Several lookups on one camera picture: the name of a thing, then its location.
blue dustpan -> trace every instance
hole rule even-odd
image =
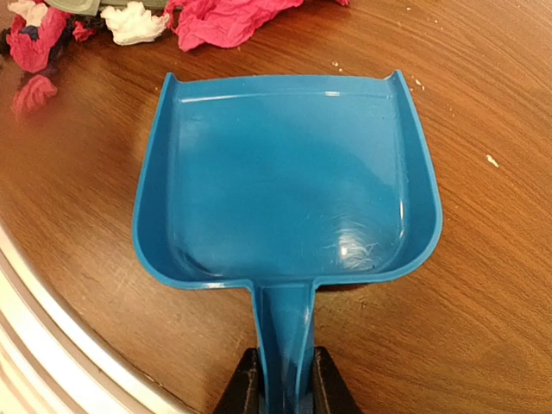
[[[396,279],[442,209],[400,72],[166,77],[140,177],[135,249],[161,282],[253,293],[267,412],[308,405],[320,285]]]

pink crumpled paper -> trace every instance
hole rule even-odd
[[[82,22],[75,22],[75,29],[72,31],[72,36],[75,38],[75,41],[87,41],[95,34],[95,29],[85,28]]]
[[[12,110],[17,116],[30,114],[44,106],[47,99],[57,93],[58,88],[50,79],[42,75],[33,76],[14,96]]]
[[[210,43],[236,47],[253,36],[254,31],[272,20],[280,11],[298,7],[304,0],[169,0],[165,13],[167,27],[179,37],[185,52]],[[336,0],[346,5],[348,0]],[[173,12],[182,7],[179,23],[173,27]]]
[[[11,34],[6,37],[10,54],[26,72],[37,73],[48,64],[50,49],[56,44],[71,15],[50,7],[38,29],[39,40],[33,41],[27,34],[19,33],[25,27],[25,19],[16,16]]]

dustpan handle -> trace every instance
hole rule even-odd
[[[297,414],[306,401],[314,355],[312,284],[257,286],[253,292],[266,414]]]

wooden table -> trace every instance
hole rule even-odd
[[[6,0],[0,0],[2,9]],[[2,26],[9,24],[0,13]],[[552,411],[552,6],[545,0],[309,0],[233,50],[73,43],[59,95],[16,122],[0,72],[0,217],[116,351],[210,412],[245,347],[251,297],[179,292],[135,257],[130,220],[160,87],[264,73],[401,69],[442,194],[441,242],[401,280],[317,296],[326,346],[366,413]],[[499,167],[487,161],[490,155]]]

white debris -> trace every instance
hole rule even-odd
[[[125,9],[106,7],[101,14],[117,45],[128,46],[154,41],[165,30],[169,15],[152,16],[142,2],[129,2]]]
[[[499,168],[499,163],[497,161],[495,161],[494,158],[491,155],[487,154],[486,155],[486,160],[489,161],[494,166],[496,166],[497,168]]]
[[[44,3],[35,3],[33,0],[17,0],[8,4],[8,10],[21,16],[27,22],[27,26],[39,28],[42,19],[48,12],[48,6]]]

